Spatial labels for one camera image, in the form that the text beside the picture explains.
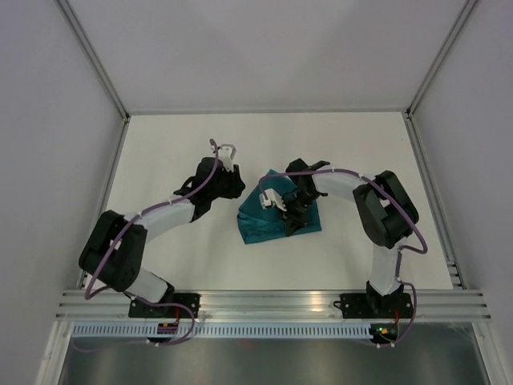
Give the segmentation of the aluminium frame post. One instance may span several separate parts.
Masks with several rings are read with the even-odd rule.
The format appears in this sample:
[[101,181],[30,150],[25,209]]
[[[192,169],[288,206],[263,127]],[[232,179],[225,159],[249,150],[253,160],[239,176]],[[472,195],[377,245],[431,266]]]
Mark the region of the aluminium frame post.
[[413,99],[410,101],[409,105],[404,110],[403,117],[405,119],[410,120],[413,114],[420,107],[431,84],[434,82],[434,79],[441,70],[443,64],[445,63],[447,57],[454,48],[454,45],[458,41],[459,36],[465,29],[467,23],[471,19],[479,3],[479,0],[466,0],[463,3],[461,10],[458,12],[456,19],[452,23],[446,37],[444,38],[442,45],[438,49],[426,74],[422,78],[422,82],[420,83],[417,91],[414,93]]
[[56,0],[55,5],[66,20],[67,25],[69,26],[81,50],[85,54],[87,61],[91,65],[100,85],[106,92],[108,99],[115,107],[115,110],[118,112],[121,120],[123,122],[127,122],[130,118],[130,114],[125,108],[121,98],[119,97],[119,93],[115,89],[109,74],[107,73],[99,55],[97,54],[96,49],[93,47],[93,44],[91,43],[91,40],[89,39],[87,32],[79,20],[79,17],[76,14],[71,2],[68,0]]

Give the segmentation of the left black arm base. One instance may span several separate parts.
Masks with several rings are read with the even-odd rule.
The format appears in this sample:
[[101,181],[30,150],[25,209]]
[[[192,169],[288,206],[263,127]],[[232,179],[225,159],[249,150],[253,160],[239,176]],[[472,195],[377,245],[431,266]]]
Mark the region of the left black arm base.
[[192,319],[198,316],[199,309],[198,293],[173,293],[163,297],[156,305],[148,305],[140,299],[131,300],[128,317]]

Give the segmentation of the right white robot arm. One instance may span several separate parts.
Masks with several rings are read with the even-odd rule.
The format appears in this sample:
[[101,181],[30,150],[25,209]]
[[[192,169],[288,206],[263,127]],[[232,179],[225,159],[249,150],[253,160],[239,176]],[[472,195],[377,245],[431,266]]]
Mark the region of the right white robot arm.
[[374,178],[334,168],[327,161],[308,165],[291,162],[286,176],[295,184],[290,196],[278,201],[278,212],[290,237],[305,228],[309,209],[319,197],[336,196],[352,201],[366,236],[373,244],[372,270],[364,294],[343,294],[334,303],[344,318],[410,318],[411,296],[399,272],[405,240],[414,233],[418,210],[398,177],[385,170]]

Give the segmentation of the left aluminium frame post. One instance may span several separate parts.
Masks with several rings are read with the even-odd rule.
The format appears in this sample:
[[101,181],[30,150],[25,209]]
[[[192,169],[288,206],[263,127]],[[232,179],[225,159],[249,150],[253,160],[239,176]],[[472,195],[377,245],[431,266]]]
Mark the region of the left aluminium frame post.
[[97,54],[96,49],[93,47],[93,44],[91,43],[91,40],[89,39],[87,32],[79,20],[79,17],[76,14],[71,2],[68,0],[56,0],[55,5],[66,20],[67,25],[69,26],[81,50],[85,54],[87,61],[91,65],[100,85],[106,92],[108,99],[115,107],[115,110],[118,112],[121,120],[123,122],[127,122],[130,118],[130,114],[125,108],[121,98],[119,97],[119,93],[115,89],[109,74],[107,73],[99,55]]

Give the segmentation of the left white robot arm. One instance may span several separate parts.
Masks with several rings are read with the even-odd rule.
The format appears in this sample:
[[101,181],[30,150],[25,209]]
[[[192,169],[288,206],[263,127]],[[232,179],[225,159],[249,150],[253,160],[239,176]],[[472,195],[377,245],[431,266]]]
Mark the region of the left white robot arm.
[[79,267],[91,275],[84,297],[106,289],[147,303],[159,318],[175,308],[174,287],[142,267],[146,245],[166,232],[199,220],[218,198],[236,199],[245,189],[239,165],[230,155],[205,157],[168,201],[139,213],[102,213],[79,256]]

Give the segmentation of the teal cloth napkin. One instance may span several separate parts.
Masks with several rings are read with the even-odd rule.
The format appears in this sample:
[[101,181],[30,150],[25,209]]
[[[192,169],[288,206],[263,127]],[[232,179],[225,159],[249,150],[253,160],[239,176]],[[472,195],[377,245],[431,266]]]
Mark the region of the teal cloth napkin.
[[[310,170],[310,167],[301,171],[288,169],[284,174],[280,174],[271,169],[260,179],[258,185],[239,207],[237,214],[238,229],[245,244],[256,244],[286,237],[285,221],[281,219],[281,211],[276,207],[263,209],[259,196],[268,188],[273,188],[283,196],[285,193],[294,190],[298,184],[313,182],[312,176],[306,174]],[[306,227],[294,233],[293,236],[321,231],[317,202],[309,209],[308,223]]]

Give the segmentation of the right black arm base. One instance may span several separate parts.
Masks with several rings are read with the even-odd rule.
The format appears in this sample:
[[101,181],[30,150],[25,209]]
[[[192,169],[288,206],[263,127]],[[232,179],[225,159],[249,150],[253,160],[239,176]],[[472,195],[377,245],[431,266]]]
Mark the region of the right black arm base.
[[372,298],[365,293],[341,294],[338,301],[344,319],[408,319],[414,312],[408,293],[383,298]]

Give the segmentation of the right aluminium frame post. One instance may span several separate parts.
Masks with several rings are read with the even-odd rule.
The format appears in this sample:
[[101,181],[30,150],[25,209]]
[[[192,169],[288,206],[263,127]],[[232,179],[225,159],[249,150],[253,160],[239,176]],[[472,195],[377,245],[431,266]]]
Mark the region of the right aluminium frame post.
[[458,41],[459,36],[465,29],[467,23],[471,19],[479,3],[479,0],[466,0],[463,3],[461,10],[458,12],[456,19],[452,23],[446,37],[444,38],[442,45],[438,49],[426,74],[422,78],[422,82],[420,83],[417,91],[414,93],[413,99],[410,101],[409,105],[404,110],[403,117],[405,119],[410,120],[413,114],[420,107],[431,84],[434,82],[434,79],[441,70],[443,64],[445,63],[447,57],[454,48],[454,45]]

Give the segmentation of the aluminium mounting rail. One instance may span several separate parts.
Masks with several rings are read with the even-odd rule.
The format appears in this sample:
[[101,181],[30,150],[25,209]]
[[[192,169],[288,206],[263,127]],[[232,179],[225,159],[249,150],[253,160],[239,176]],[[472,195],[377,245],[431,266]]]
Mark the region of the aluminium mounting rail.
[[[331,322],[341,320],[333,307],[333,290],[200,292],[201,322]],[[419,290],[418,322],[488,322],[491,313],[477,290]],[[108,290],[86,300],[81,290],[66,290],[58,299],[55,318],[68,321],[127,321],[127,297]]]

